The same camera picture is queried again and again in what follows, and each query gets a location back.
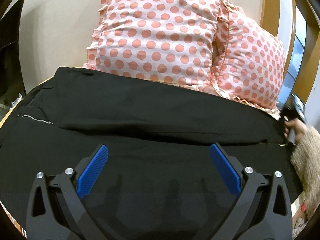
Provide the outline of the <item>person's right hand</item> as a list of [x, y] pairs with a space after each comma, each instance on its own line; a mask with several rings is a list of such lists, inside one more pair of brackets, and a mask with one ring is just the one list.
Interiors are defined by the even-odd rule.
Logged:
[[284, 129], [284, 135], [285, 138], [288, 140], [290, 137], [291, 131], [294, 131], [294, 140], [292, 140], [293, 143], [298, 144], [301, 140], [302, 136], [306, 133], [308, 127], [304, 122], [302, 122], [299, 119], [293, 119], [290, 121], [284, 121], [285, 129]]

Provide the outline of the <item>person's right forearm sleeve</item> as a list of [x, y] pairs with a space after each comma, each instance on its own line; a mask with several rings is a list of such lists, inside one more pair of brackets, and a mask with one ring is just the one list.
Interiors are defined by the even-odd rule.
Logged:
[[319, 132], [308, 126], [296, 144], [291, 163], [303, 185], [307, 216], [319, 206]]

